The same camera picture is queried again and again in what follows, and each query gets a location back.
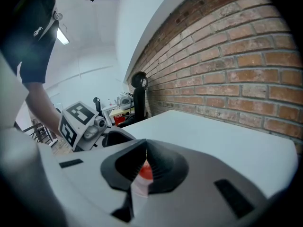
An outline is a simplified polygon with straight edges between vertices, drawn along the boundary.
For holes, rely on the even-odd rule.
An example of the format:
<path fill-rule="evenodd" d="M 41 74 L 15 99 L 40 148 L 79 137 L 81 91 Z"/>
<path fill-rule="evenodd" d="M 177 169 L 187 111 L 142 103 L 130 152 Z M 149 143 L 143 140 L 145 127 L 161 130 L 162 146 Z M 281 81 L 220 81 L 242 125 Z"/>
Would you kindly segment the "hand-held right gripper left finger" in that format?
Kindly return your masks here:
<path fill-rule="evenodd" d="M 122 207 L 126 193 L 112 189 L 101 174 L 109 155 L 137 143 L 132 140 L 111 147 L 55 156 L 50 147 L 39 144 L 43 167 L 59 201 L 67 227 L 125 227 L 111 215 Z"/>

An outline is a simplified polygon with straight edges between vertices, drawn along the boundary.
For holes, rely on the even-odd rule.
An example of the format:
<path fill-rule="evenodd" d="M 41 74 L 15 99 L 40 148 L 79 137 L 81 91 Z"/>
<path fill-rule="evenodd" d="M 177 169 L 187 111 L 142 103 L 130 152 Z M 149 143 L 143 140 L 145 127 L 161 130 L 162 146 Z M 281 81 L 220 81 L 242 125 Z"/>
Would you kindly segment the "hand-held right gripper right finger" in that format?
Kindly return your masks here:
<path fill-rule="evenodd" d="M 267 198 L 245 176 L 206 153 L 147 140 L 152 168 L 146 202 L 134 202 L 137 227 L 248 226 Z"/>

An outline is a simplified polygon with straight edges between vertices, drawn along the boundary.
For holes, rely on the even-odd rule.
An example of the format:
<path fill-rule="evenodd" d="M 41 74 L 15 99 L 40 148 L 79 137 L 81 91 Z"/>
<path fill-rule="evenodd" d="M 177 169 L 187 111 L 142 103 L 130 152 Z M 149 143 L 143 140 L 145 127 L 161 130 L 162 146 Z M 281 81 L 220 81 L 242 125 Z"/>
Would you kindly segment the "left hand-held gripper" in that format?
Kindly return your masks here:
<path fill-rule="evenodd" d="M 136 139 L 122 128 L 109 127 L 98 111 L 81 101 L 63 109 L 58 130 L 74 152 L 92 150 L 101 136 L 104 148 Z"/>

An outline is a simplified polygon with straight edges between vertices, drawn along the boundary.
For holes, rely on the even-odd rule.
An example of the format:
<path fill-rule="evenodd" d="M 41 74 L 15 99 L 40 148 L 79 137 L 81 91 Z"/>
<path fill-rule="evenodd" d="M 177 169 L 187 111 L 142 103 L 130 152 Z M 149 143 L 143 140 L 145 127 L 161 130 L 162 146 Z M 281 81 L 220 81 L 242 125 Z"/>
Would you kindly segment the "white plate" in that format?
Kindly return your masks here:
<path fill-rule="evenodd" d="M 131 184 L 131 190 L 135 194 L 143 197 L 148 196 L 148 188 L 152 180 L 146 179 L 138 175 Z"/>

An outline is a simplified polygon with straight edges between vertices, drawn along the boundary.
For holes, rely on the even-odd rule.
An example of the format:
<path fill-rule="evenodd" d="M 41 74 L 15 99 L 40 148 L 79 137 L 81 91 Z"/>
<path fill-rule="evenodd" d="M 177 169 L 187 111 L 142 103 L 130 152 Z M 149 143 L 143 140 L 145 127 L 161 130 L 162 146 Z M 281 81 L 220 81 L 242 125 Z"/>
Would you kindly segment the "person's left forearm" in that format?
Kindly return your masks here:
<path fill-rule="evenodd" d="M 32 114 L 56 135 L 61 136 L 58 127 L 60 114 L 52 104 L 42 83 L 26 83 L 28 90 L 26 104 Z"/>

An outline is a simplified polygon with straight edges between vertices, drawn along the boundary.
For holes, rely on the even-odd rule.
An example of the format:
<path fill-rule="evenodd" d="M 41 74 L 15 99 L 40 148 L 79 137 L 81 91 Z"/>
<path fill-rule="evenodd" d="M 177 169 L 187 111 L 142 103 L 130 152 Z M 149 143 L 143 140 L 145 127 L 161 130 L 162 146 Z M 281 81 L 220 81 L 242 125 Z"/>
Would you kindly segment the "grey white device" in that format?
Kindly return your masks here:
<path fill-rule="evenodd" d="M 121 110 L 127 110 L 134 107 L 134 98 L 130 93 L 122 93 L 116 98 L 115 103 Z"/>

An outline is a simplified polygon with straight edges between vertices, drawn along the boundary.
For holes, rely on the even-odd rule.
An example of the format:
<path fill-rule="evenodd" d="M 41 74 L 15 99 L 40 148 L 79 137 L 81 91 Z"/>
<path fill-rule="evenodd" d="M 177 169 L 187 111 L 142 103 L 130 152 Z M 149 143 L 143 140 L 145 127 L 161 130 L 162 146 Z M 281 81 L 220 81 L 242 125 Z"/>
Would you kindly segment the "black stand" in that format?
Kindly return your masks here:
<path fill-rule="evenodd" d="M 98 97 L 93 98 L 93 103 L 95 104 L 96 111 L 98 112 L 98 116 L 103 117 L 100 99 Z"/>

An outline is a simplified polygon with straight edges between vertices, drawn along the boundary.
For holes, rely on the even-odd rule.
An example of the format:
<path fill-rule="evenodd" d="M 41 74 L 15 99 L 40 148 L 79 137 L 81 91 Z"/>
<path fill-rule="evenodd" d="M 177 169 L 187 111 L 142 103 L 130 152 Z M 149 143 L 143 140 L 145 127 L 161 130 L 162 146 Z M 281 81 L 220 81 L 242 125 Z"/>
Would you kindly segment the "black office chair with headrest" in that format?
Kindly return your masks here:
<path fill-rule="evenodd" d="M 119 128 L 129 126 L 131 124 L 143 121 L 146 116 L 145 111 L 145 91 L 148 86 L 146 73 L 139 71 L 133 74 L 131 78 L 131 85 L 134 87 L 134 114 L 130 115 L 124 122 L 118 125 Z"/>

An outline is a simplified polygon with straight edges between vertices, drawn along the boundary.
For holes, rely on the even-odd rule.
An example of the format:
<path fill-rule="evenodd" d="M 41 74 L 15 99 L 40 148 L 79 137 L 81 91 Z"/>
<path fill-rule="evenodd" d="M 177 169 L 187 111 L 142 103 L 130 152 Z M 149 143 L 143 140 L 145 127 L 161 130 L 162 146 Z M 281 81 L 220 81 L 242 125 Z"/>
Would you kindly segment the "black metal rack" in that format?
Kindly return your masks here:
<path fill-rule="evenodd" d="M 49 145 L 53 142 L 53 138 L 49 130 L 40 122 L 23 130 L 23 132 L 37 143 L 44 143 Z"/>

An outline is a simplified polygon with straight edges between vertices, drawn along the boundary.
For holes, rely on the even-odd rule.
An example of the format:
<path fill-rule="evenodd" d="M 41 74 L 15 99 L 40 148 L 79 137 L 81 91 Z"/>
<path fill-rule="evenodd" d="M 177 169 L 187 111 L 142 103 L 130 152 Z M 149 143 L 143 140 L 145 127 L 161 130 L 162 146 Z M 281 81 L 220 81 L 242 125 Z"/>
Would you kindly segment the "ceiling light panel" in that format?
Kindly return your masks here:
<path fill-rule="evenodd" d="M 63 44 L 67 45 L 70 41 L 66 37 L 66 35 L 61 31 L 60 28 L 57 30 L 57 39 Z"/>

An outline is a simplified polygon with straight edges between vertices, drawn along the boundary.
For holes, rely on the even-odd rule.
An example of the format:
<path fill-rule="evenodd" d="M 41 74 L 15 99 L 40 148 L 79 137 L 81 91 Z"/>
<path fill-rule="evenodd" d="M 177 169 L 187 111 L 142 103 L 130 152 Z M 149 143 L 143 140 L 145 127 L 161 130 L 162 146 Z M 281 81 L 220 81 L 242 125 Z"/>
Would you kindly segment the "person's black shirt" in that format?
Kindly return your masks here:
<path fill-rule="evenodd" d="M 45 83 L 59 22 L 55 0 L 0 0 L 0 51 L 22 83 Z"/>

